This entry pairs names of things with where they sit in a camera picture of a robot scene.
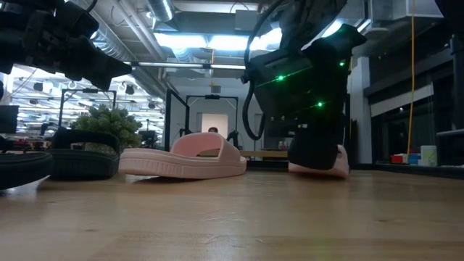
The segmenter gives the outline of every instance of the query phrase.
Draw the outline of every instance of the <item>blue object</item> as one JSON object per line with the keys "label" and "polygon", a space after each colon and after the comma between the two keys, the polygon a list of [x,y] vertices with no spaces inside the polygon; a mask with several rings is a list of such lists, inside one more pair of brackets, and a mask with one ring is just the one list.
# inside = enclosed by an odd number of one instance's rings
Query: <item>blue object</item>
{"label": "blue object", "polygon": [[418,165],[419,164],[419,154],[409,154],[409,160],[408,160],[410,165]]}

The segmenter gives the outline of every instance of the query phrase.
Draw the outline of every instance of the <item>red object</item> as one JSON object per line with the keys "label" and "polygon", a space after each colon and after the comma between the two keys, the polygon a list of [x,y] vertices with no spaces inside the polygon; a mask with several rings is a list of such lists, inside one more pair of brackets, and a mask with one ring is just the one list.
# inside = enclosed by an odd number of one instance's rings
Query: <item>red object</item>
{"label": "red object", "polygon": [[403,156],[391,156],[391,163],[402,164]]}

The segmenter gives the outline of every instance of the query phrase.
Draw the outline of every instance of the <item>green plant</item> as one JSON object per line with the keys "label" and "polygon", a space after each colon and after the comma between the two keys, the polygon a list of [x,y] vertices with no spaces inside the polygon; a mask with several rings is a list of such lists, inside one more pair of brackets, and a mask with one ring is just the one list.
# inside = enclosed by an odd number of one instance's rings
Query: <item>green plant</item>
{"label": "green plant", "polygon": [[109,110],[101,104],[99,108],[91,107],[88,115],[80,116],[71,128],[84,131],[110,133],[119,139],[121,150],[127,147],[139,147],[141,137],[136,131],[142,126],[134,116],[129,116],[126,109]]}

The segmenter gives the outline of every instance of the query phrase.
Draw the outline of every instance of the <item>monitor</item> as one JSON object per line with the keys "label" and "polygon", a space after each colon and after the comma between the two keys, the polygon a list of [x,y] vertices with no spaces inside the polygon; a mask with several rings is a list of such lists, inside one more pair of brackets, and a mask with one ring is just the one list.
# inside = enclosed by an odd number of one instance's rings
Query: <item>monitor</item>
{"label": "monitor", "polygon": [[20,107],[15,105],[0,105],[0,133],[16,133],[19,109]]}

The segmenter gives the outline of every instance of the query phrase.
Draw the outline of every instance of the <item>person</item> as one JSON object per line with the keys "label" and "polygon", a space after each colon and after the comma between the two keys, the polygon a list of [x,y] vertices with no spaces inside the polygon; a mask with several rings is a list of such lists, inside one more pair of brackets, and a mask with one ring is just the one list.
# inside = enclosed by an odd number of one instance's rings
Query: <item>person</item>
{"label": "person", "polygon": [[219,131],[218,131],[218,128],[211,127],[211,128],[208,129],[208,132],[216,132],[216,133],[218,133]]}

